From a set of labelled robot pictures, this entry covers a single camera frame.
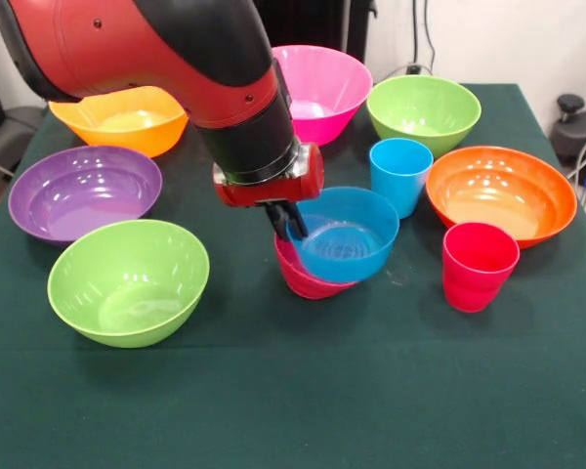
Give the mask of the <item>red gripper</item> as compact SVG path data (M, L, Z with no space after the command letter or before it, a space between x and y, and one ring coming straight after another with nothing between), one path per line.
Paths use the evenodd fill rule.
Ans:
M308 236L308 229L295 202L317 198L323 189L324 164L317 144L297 146L292 164L277 177L261 184L233 184L217 164L213 164L212 176L216 193L224 204L234 207L264 204L279 239L304 239Z

